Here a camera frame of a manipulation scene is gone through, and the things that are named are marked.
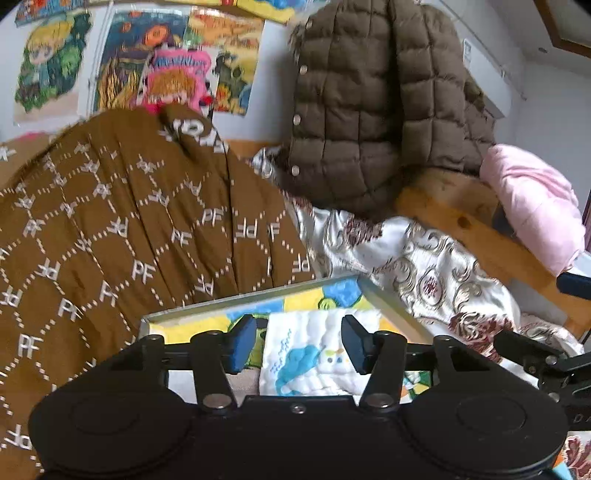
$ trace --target wooden bed frame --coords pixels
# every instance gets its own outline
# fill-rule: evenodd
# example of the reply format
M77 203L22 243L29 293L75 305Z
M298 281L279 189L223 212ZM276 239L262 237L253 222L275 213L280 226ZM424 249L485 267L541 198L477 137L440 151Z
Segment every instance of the wooden bed frame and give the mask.
M269 144L229 143L239 157L252 156ZM567 315L564 326L581 338L591 328L591 301L560 293L556 279L529 250L492 228L497 205L496 194L477 178L437 168L425 169L395 202L399 215L459 240L489 275L505 285L515 278L532 287Z

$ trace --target pink fabric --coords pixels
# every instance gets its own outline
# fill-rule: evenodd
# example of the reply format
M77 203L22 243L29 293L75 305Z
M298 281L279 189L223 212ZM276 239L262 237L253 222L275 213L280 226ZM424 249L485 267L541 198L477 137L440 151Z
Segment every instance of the pink fabric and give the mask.
M31 140L33 138L37 138L40 135L44 135L43 132L29 132L27 134L21 135L20 137L16 137L13 140Z
M145 108L152 115L158 115L162 105L162 103L149 103L147 105L141 105L141 107Z
M555 277L584 250L585 228L569 181L533 153L491 147L480 178L496 192L517 237Z

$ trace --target white towel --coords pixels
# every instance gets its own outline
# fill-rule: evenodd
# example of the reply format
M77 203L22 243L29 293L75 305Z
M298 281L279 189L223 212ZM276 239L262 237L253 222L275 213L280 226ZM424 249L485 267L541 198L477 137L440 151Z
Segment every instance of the white towel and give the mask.
M353 395L358 402L369 375L355 372L343 346L340 326L347 314L368 332L379 329L379 310L272 313L262 356L261 395Z

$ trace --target circular pad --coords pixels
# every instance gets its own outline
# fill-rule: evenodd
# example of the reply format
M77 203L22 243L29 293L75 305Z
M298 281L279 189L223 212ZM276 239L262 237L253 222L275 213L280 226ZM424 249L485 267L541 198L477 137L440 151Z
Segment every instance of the circular pad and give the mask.
M191 412L165 387L137 392L56 391L33 411L31 439L43 461L82 476L136 472L185 438Z
M404 409L411 435L435 463L494 478L543 468L556 458L568 427L550 398L536 391L492 393L476 385L472 391L438 385Z

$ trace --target metal screw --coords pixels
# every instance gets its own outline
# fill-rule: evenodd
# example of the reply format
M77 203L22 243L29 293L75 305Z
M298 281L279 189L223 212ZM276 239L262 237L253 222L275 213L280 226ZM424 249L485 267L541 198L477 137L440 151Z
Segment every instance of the metal screw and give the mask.
M365 402L372 408L388 408L394 405L394 399L387 393L372 393Z
M207 408L221 410L229 407L232 404L232 399L225 393L210 393L203 399L203 405Z
M290 410L292 413L296 413L298 415L306 412L306 407L303 406L301 403L294 403L290 406Z

